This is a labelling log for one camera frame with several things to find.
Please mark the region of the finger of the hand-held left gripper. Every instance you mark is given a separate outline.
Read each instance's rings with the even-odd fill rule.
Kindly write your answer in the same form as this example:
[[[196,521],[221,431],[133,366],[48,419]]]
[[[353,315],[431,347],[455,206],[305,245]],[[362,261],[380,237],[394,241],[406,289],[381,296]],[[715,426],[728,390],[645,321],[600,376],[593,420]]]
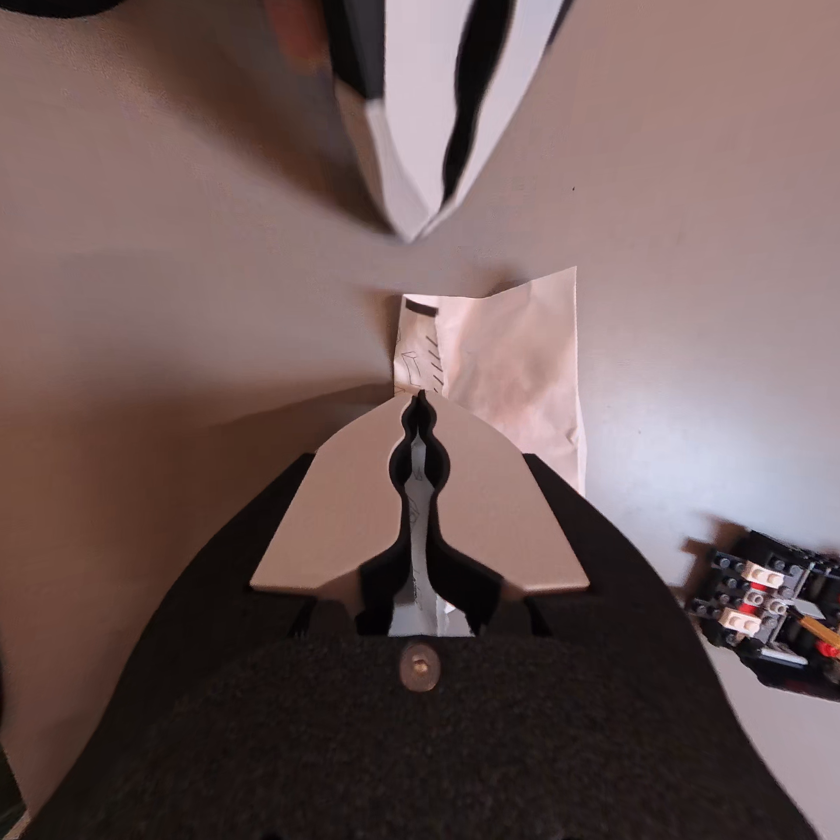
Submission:
[[[405,243],[442,210],[455,126],[455,70],[470,1],[384,1],[382,99],[363,100],[333,77],[344,128],[385,223]]]
[[[442,219],[465,200],[529,90],[570,2],[474,2],[458,49]]]

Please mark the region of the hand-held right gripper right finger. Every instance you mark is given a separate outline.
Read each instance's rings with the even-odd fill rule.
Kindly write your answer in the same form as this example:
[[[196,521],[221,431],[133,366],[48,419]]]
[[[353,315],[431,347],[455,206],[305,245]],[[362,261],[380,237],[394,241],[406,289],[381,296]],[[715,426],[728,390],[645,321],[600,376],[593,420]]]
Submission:
[[[591,581],[520,449],[435,392],[421,392],[434,591],[467,624],[504,602],[583,593]]]

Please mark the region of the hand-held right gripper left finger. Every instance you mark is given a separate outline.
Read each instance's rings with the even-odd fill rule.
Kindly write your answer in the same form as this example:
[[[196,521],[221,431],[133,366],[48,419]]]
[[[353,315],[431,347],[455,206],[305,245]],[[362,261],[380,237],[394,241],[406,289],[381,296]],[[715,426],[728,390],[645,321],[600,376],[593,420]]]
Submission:
[[[257,592],[340,602],[351,617],[392,599],[411,563],[404,505],[412,436],[401,394],[342,427],[321,445],[258,563]]]

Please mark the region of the single printed paper bag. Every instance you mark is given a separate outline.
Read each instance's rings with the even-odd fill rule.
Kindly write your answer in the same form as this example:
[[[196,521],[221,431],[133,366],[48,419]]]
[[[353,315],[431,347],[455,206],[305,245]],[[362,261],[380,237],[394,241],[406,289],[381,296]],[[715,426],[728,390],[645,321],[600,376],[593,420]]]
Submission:
[[[577,326],[574,267],[484,298],[404,295],[394,393],[440,393],[585,497]]]

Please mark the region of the partly built lego car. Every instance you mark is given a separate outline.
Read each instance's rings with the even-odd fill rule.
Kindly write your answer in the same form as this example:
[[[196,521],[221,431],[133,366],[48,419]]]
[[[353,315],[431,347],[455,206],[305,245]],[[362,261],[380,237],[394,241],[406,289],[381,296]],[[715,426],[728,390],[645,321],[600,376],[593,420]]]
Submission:
[[[839,557],[742,531],[702,549],[684,609],[767,687],[839,701]]]

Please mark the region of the person's left hand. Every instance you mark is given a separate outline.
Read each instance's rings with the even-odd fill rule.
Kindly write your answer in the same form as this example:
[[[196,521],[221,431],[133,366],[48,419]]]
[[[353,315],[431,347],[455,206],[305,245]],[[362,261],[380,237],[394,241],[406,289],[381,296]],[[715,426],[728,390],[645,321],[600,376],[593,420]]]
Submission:
[[[280,52],[296,71],[314,73],[329,63],[322,1],[264,1]]]

